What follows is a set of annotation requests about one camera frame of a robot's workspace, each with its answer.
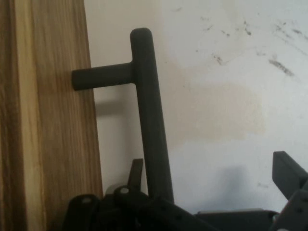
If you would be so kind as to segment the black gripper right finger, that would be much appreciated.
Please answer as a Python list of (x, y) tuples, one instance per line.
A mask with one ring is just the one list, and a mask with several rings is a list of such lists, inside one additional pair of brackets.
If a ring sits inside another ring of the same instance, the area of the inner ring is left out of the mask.
[(287, 199), (275, 219), (274, 231), (308, 229), (308, 173), (285, 151), (273, 153), (272, 180)]

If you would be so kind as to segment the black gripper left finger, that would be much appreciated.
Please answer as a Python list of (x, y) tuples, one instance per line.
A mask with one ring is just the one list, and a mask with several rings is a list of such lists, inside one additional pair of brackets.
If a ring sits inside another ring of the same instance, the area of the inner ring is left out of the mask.
[(200, 221), (161, 198), (140, 191), (143, 160), (132, 161), (127, 185), (99, 199), (93, 194), (73, 198), (64, 231), (198, 231)]

